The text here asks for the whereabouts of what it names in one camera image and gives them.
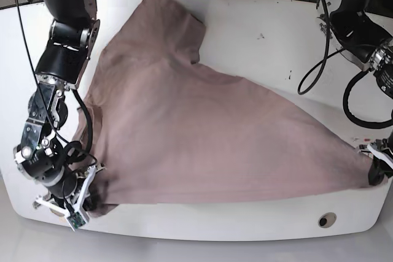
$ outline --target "white table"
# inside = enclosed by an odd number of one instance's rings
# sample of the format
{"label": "white table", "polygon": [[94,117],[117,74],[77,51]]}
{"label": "white table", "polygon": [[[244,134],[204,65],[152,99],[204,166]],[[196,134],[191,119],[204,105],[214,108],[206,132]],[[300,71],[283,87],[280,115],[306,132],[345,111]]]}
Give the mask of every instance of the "white table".
{"label": "white table", "polygon": [[[84,95],[99,53],[122,27],[141,0],[98,0],[101,29],[80,86]],[[389,129],[370,131],[349,122],[341,109],[344,88],[358,72],[342,56],[327,65],[319,83],[305,97],[296,94],[306,71],[323,56],[325,37],[315,22],[315,5],[288,0],[178,0],[208,27],[200,50],[201,62],[217,71],[236,74],[265,85],[316,117],[347,142],[383,138]],[[52,18],[44,4],[22,7],[21,13],[33,63],[38,62]],[[372,19],[393,33],[393,21]],[[35,90],[29,71],[17,11],[0,11],[0,168],[15,211],[25,218],[66,225],[32,202],[45,193],[42,185],[25,179],[16,169],[12,149],[20,141],[28,99]],[[371,75],[356,85],[350,108],[367,119],[385,120],[390,98]],[[77,103],[68,95],[69,118],[61,134],[71,138],[77,126]],[[122,205],[85,229],[132,236],[206,241],[262,241],[355,233],[372,227],[382,208],[388,185],[278,201],[234,204]],[[327,212],[337,215],[328,229],[318,227]]]}

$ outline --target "t-shirt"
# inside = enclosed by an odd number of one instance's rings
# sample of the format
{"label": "t-shirt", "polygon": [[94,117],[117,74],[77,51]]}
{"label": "t-shirt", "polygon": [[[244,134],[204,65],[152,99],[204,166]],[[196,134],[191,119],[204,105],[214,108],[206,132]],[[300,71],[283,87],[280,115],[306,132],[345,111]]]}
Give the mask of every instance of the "t-shirt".
{"label": "t-shirt", "polygon": [[175,0],[143,0],[103,50],[84,99],[107,168],[93,182],[101,214],[368,187],[369,157],[275,92],[200,64],[205,30]]}

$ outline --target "screw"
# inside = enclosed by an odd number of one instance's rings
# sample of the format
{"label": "screw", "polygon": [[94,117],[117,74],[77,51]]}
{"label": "screw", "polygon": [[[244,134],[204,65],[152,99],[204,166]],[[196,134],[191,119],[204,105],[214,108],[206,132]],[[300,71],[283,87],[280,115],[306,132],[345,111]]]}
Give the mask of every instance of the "screw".
{"label": "screw", "polygon": [[24,157],[25,159],[30,158],[31,152],[32,152],[32,150],[30,147],[23,147],[22,148],[22,157]]}
{"label": "screw", "polygon": [[41,204],[39,204],[38,202],[34,201],[33,202],[33,209],[38,209],[40,208]]}
{"label": "screw", "polygon": [[44,138],[44,139],[41,141],[41,144],[42,144],[43,147],[48,147],[48,146],[49,146],[49,139]]}

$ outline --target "round hole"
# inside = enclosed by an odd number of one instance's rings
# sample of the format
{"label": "round hole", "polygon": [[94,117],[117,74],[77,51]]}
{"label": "round hole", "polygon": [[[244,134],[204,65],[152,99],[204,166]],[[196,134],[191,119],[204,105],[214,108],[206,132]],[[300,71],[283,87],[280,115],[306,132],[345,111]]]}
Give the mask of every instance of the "round hole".
{"label": "round hole", "polygon": [[327,220],[326,220],[326,218],[321,218],[321,219],[319,220],[319,226],[320,226],[320,227],[323,227],[323,226],[325,226],[325,225],[326,225],[326,223],[327,223]]}
{"label": "round hole", "polygon": [[336,219],[336,214],[326,213],[318,220],[318,225],[321,228],[329,228],[336,222]]}

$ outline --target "metal bracket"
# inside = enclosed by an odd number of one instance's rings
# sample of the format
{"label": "metal bracket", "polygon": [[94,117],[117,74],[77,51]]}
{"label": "metal bracket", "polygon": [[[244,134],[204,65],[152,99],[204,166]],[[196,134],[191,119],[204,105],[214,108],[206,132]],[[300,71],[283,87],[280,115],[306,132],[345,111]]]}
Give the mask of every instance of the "metal bracket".
{"label": "metal bracket", "polygon": [[70,213],[70,211],[68,211],[67,209],[60,208],[59,206],[56,206],[55,204],[48,202],[42,196],[38,196],[36,198],[36,203],[48,207],[49,209],[52,209],[53,211],[64,215],[64,217],[66,218],[68,224],[70,225],[73,231],[87,224],[90,221],[90,217],[83,209],[83,203],[86,197],[89,195],[88,188],[96,175],[97,167],[95,165],[90,166],[89,168],[87,168],[87,172],[88,175],[83,182],[82,188],[80,189],[79,192],[79,196],[75,204],[72,205],[72,208],[74,208],[73,213]]}
{"label": "metal bracket", "polygon": [[390,166],[390,168],[393,169],[393,159],[386,153],[383,153],[378,150],[377,146],[375,143],[368,144],[367,149],[378,159],[384,161],[386,164]]}
{"label": "metal bracket", "polygon": [[86,32],[82,33],[80,42],[81,42],[81,45],[85,44],[85,46],[87,48],[87,57],[86,57],[86,60],[84,61],[83,66],[79,72],[77,82],[74,85],[68,84],[68,87],[71,89],[78,89],[78,87],[79,87],[80,80],[82,79],[82,76],[86,70],[87,63],[90,61],[90,55],[91,55],[91,52],[93,51],[93,47],[94,47],[94,44],[97,39],[100,23],[101,23],[100,20],[96,20],[94,22],[93,26],[91,27],[91,30],[89,30],[88,33],[86,33]]}

